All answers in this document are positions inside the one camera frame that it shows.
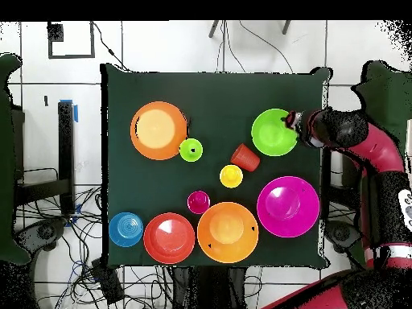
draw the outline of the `magenta bowl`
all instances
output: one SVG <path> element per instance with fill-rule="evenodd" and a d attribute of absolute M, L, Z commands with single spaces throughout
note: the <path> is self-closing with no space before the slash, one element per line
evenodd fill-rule
<path fill-rule="evenodd" d="M 187 198 L 187 207 L 195 214 L 205 213 L 210 207 L 208 193 L 203 191 L 194 191 Z"/>
<path fill-rule="evenodd" d="M 296 176 L 270 181 L 257 198 L 257 216 L 263 227 L 278 237 L 301 236 L 311 229 L 319 215 L 315 189 Z"/>

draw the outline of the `yellow cup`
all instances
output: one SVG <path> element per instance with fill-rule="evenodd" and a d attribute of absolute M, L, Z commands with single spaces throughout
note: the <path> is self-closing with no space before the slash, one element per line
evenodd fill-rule
<path fill-rule="evenodd" d="M 223 186 L 228 188 L 235 188 L 241 184 L 243 180 L 243 173 L 236 165 L 227 165 L 220 171 L 220 181 Z"/>

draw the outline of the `orange bowl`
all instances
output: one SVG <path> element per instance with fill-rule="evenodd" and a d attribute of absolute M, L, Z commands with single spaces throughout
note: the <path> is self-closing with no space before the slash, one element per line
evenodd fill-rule
<path fill-rule="evenodd" d="M 237 203 L 219 203 L 206 211 L 197 225 L 200 248 L 220 263 L 247 258 L 258 243 L 258 222 Z"/>
<path fill-rule="evenodd" d="M 179 153 L 187 137 L 187 122 L 180 110 L 170 103 L 156 101 L 144 105 L 130 123 L 134 148 L 153 160 L 166 160 Z"/>

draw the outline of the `orange plate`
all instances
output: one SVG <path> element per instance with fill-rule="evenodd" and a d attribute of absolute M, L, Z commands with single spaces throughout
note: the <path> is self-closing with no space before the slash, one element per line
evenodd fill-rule
<path fill-rule="evenodd" d="M 134 147 L 153 160 L 166 160 L 179 153 L 187 137 L 187 122 L 178 108 L 166 102 L 151 102 L 134 115 L 130 124 Z"/>
<path fill-rule="evenodd" d="M 192 252 L 195 246 L 195 231 L 184 216 L 163 213 L 146 226 L 143 243 L 148 254 L 157 262 L 175 264 Z"/>
<path fill-rule="evenodd" d="M 200 218 L 197 238 L 211 259 L 235 263 L 247 258 L 258 243 L 258 222 L 237 203 L 213 205 Z"/>

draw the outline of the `red cup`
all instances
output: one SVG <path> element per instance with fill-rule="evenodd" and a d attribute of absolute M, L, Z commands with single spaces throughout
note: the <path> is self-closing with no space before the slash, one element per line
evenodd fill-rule
<path fill-rule="evenodd" d="M 235 150 L 230 159 L 231 163 L 243 168 L 247 171 L 254 171 L 258 168 L 261 160 L 259 157 L 253 153 L 247 146 L 243 143 Z"/>

